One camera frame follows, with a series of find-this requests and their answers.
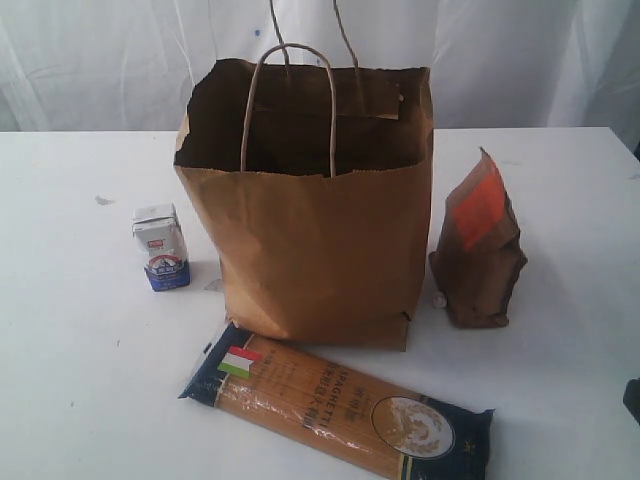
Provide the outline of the large brown paper bag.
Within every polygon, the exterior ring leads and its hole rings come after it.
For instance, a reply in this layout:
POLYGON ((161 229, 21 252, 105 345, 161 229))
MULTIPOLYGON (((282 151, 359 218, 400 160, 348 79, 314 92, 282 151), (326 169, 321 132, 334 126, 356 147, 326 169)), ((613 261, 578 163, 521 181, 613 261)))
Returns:
POLYGON ((426 66, 217 60, 174 168, 219 255, 226 313, 279 340, 402 351, 425 276, 426 66))

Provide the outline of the small brown coffee pouch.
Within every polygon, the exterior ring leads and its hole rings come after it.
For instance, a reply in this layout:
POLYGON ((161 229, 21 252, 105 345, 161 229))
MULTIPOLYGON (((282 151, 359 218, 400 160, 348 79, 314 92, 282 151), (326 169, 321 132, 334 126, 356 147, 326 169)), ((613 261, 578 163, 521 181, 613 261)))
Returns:
POLYGON ((429 263, 452 324, 504 328, 508 305, 527 257, 521 230, 497 164, 485 149, 447 196, 429 263))

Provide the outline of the crumpled foil ball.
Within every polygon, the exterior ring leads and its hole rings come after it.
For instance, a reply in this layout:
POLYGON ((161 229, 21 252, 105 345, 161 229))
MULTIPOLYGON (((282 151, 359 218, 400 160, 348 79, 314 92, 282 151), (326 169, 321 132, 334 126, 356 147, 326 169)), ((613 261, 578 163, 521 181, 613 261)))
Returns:
POLYGON ((436 309, 444 309, 447 307, 448 301, 446 295, 440 291, 436 291, 432 297, 432 305, 436 309))

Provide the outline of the spaghetti packet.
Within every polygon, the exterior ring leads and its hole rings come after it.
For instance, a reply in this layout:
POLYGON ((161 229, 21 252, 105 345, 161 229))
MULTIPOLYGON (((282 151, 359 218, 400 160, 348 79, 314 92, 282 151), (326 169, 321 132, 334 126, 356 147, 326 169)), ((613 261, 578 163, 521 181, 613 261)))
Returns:
POLYGON ((182 397, 386 479, 483 479, 493 413, 463 409, 228 324, 182 397))

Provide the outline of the clear plastic scrap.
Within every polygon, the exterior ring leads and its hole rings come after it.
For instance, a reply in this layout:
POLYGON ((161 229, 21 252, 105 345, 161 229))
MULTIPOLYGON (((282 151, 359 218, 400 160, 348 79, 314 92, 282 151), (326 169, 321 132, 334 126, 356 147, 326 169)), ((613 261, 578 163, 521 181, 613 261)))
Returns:
POLYGON ((204 287, 204 289, 207 290, 207 291, 223 292, 224 291, 224 282, 220 278, 214 279, 211 282, 209 282, 204 287))

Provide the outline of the small milk carton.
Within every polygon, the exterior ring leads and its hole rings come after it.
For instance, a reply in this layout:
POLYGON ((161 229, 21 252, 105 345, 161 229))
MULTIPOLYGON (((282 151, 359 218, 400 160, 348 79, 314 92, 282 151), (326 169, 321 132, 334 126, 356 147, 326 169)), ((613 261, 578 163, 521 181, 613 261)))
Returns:
POLYGON ((173 203, 137 209, 132 234, 144 253, 143 269, 153 291, 191 283, 188 251, 173 203))

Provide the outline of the small grey table scrap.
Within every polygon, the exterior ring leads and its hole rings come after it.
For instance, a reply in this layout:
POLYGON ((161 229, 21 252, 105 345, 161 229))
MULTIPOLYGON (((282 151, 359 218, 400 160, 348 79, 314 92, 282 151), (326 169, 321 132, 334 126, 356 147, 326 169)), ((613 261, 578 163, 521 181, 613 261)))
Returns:
POLYGON ((95 201, 96 201, 96 203, 97 203, 98 205, 101 205, 101 206, 112 205, 112 204, 114 204, 114 203, 115 203, 115 201, 114 201, 114 200, 112 200, 112 199, 108 199, 108 198, 104 198, 104 197, 101 197, 101 196, 99 196, 99 195, 96 195, 96 196, 95 196, 95 201))

